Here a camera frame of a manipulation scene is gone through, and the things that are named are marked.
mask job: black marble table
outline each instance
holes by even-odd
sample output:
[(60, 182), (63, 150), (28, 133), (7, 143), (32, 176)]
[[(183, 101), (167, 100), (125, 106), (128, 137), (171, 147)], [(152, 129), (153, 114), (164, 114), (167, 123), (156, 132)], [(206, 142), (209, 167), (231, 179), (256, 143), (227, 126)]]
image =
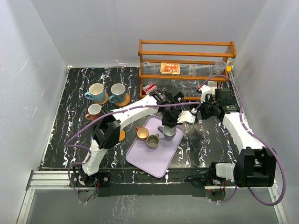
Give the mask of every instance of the black marble table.
[[(85, 119), (87, 108), (93, 102), (84, 97), (84, 93), (93, 83), (104, 84), (106, 91), (111, 95), (110, 88), (115, 83), (125, 84), (131, 96), (131, 102), (139, 100), (140, 80), (139, 69), (136, 67), (126, 68), (77, 68), (70, 69), (61, 98), (57, 117), (51, 132), (42, 169), (68, 168), (70, 163), (83, 161), (86, 151), (79, 148), (66, 148), (67, 140), (86, 126), (90, 121)], [(172, 80), (173, 85), (179, 82)], [(222, 86), (231, 86), (223, 82)], [(106, 103), (108, 109), (118, 108), (115, 104)], [(134, 168), (126, 159), (126, 153), (136, 138), (136, 126), (143, 126), (148, 117), (140, 119), (125, 127), (126, 138), (115, 147), (108, 150), (100, 168)], [(238, 155), (237, 147), (228, 130), (216, 118), (200, 120), (195, 125), (182, 125), (185, 137), (182, 139), (169, 168), (205, 168), (211, 162), (235, 163)], [(74, 144), (89, 147), (92, 130), (89, 129), (76, 138)]]

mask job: wooden shelf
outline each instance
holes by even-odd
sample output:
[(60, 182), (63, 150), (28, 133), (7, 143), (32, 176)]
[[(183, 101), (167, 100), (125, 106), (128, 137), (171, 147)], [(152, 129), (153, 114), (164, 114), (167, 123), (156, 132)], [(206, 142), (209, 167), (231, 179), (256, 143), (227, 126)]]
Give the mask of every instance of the wooden shelf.
[[(202, 46), (224, 46), (226, 47), (225, 52), (181, 52), (181, 51), (152, 51), (143, 50), (143, 44), (172, 44), (175, 49), (175, 45), (202, 45)], [(216, 61), (223, 60), (228, 61), (228, 58), (236, 57), (236, 49), (234, 42), (188, 42), (188, 41), (153, 41), (153, 40), (139, 40), (138, 55), (140, 56), (140, 97), (145, 97), (142, 94), (142, 86), (147, 85), (143, 83), (144, 79), (161, 79), (161, 80), (182, 80), (188, 81), (193, 80), (197, 82), (202, 82), (213, 75), (213, 68)], [(215, 61), (204, 61), (204, 60), (169, 60), (169, 59), (146, 59), (147, 55), (157, 55), (157, 56), (195, 56), (195, 57), (219, 57), (219, 60)], [(145, 62), (149, 62), (150, 66), (144, 66)], [(180, 63), (180, 74), (179, 75), (165, 75), (160, 73), (160, 63), (170, 62), (170, 63)], [(225, 70), (223, 75), (228, 77), (228, 73)], [(226, 81), (226, 78), (215, 77), (211, 81), (217, 81), (218, 86), (220, 86), (221, 81)], [(199, 97), (187, 96), (185, 94), (185, 100), (199, 100)]]

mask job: orange cup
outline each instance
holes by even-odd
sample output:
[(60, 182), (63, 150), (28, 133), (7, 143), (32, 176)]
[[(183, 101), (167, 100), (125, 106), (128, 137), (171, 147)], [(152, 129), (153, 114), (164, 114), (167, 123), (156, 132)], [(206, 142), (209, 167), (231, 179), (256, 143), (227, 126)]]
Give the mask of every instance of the orange cup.
[(92, 104), (88, 108), (88, 114), (85, 115), (87, 120), (94, 121), (96, 120), (101, 112), (101, 106), (98, 104)]
[(146, 138), (149, 136), (149, 131), (145, 127), (137, 127), (137, 137), (140, 140), (146, 140)]

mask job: orange coaster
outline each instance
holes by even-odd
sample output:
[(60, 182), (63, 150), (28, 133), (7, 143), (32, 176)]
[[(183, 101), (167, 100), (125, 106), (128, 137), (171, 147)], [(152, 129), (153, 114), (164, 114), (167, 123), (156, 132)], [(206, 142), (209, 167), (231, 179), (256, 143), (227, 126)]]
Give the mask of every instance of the orange coaster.
[(116, 102), (115, 105), (117, 105), (117, 106), (125, 106), (125, 105), (127, 105), (130, 101), (131, 101), (131, 97), (130, 97), (129, 94), (126, 93), (126, 98), (125, 98), (125, 100), (122, 101), (121, 103)]
[(103, 105), (103, 104), (107, 103), (108, 99), (109, 99), (108, 93), (105, 93), (105, 100), (103, 102), (99, 103), (99, 102), (94, 100), (94, 103), (99, 104), (99, 105)]
[(124, 130), (121, 130), (121, 133), (120, 133), (120, 141), (124, 140), (126, 137), (126, 133)]

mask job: cup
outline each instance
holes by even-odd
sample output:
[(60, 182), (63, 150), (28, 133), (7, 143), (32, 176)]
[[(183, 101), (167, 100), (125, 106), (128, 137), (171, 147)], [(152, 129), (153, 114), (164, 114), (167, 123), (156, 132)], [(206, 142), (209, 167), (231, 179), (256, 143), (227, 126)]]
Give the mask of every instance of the cup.
[(151, 134), (149, 137), (147, 137), (146, 144), (151, 149), (157, 148), (159, 145), (159, 134)]
[(123, 102), (126, 98), (126, 87), (124, 84), (117, 83), (111, 87), (112, 96), (109, 97), (110, 103)]
[(159, 126), (158, 130), (164, 134), (164, 138), (167, 141), (171, 141), (177, 133), (176, 127), (168, 127), (168, 126)]
[(149, 136), (149, 131), (147, 128), (145, 127), (137, 127), (137, 137), (140, 140), (146, 140), (147, 137)]
[(101, 112), (101, 106), (98, 104), (92, 104), (88, 108), (88, 114), (85, 115), (87, 120), (94, 121), (96, 120)]
[(84, 94), (85, 98), (97, 101), (99, 103), (105, 100), (105, 88), (100, 83), (92, 84), (89, 91)]
[(225, 68), (226, 68), (225, 61), (217, 61), (214, 66), (214, 73), (222, 74), (224, 72)]

